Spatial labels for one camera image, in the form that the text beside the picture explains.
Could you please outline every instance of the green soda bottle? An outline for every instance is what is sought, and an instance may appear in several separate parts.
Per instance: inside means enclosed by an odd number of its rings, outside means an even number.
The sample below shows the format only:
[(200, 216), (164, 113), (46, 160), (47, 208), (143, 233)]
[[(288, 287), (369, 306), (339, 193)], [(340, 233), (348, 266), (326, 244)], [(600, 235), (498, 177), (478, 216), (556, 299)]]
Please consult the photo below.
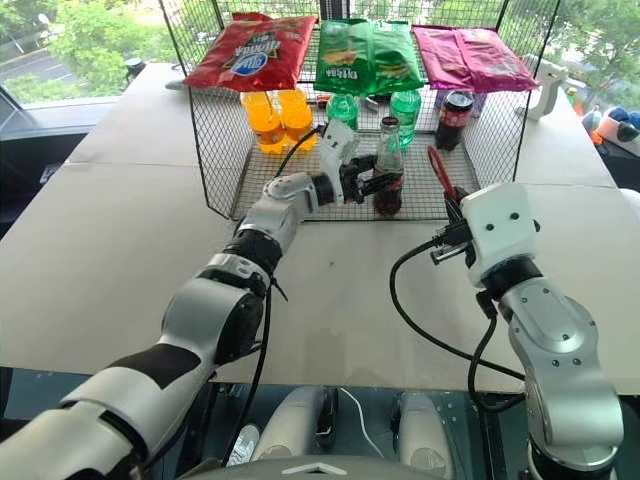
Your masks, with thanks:
[(395, 92), (391, 95), (391, 114), (400, 120), (401, 148), (407, 148), (415, 136), (416, 120), (421, 104), (419, 90)]
[(358, 129), (358, 102), (351, 94), (333, 95), (327, 104), (327, 115), (329, 121), (340, 120), (352, 130)]

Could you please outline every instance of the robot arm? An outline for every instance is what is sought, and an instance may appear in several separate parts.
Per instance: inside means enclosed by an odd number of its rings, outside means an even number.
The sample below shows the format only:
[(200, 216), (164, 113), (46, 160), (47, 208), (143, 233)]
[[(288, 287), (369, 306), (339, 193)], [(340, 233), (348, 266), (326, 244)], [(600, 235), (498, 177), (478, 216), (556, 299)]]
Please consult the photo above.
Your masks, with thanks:
[(202, 384), (251, 351), (274, 270), (298, 224), (324, 204), (362, 201), (375, 191), (358, 179), (375, 157), (349, 162), (355, 144), (348, 127), (330, 123), (321, 143), (324, 172), (269, 182), (222, 253), (175, 294), (160, 340), (98, 372), (3, 442), (2, 478), (129, 478), (152, 461)]
[(466, 251), (471, 283), (509, 322), (525, 370), (534, 478), (609, 478), (623, 437), (620, 404), (598, 361), (595, 322), (533, 262), (539, 226), (526, 190), (494, 185), (464, 197), (460, 210), (467, 235), (435, 259)]

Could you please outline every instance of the white tabletop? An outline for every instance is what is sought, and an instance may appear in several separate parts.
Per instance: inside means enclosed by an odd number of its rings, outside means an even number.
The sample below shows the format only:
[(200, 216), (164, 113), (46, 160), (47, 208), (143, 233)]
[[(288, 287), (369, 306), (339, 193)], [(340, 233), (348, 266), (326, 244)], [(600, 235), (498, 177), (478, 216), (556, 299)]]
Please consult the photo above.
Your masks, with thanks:
[[(178, 286), (229, 239), (229, 222), (204, 205), (185, 95), (163, 89), (173, 75), (149, 65), (0, 242), (0, 364), (93, 373), (147, 348)], [(525, 145), (554, 142), (547, 123), (535, 125)], [(584, 140), (570, 133), (561, 131), (566, 142)], [(543, 227), (538, 262), (600, 325), (601, 360), (618, 391), (640, 393), (630, 361), (640, 334), (640, 222), (602, 175), (595, 150), (584, 152), (593, 173), (574, 184), (536, 184), (529, 170)], [(466, 389), (466, 362), (417, 338), (388, 295), (392, 263), (437, 226), (302, 225), (278, 267), (290, 302), (275, 296), (263, 383)], [(439, 267), (416, 259), (401, 271), (398, 290), (418, 323), (473, 350), (487, 322), (461, 259)], [(518, 367), (504, 324), (486, 357)], [(250, 381), (254, 365), (244, 359), (221, 369), (220, 379)], [(479, 372), (479, 389), (517, 387)]]

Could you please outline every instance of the black cap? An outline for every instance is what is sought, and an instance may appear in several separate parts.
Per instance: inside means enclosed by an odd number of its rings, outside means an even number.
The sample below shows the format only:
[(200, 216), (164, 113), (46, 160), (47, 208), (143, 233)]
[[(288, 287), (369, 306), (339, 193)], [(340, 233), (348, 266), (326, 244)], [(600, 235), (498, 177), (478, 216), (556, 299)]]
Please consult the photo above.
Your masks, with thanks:
[(395, 127), (396, 125), (400, 124), (400, 120), (398, 120), (396, 117), (384, 117), (381, 123), (382, 125), (387, 127)]

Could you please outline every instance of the pink chip bag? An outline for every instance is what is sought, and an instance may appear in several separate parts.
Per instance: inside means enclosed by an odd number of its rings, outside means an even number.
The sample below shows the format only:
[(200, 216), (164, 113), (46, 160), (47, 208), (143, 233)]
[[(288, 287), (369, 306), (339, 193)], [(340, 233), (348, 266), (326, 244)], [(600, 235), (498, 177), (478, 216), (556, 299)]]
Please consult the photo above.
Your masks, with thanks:
[(414, 26), (413, 31), (433, 89), (489, 93), (538, 87), (527, 67), (492, 30)]

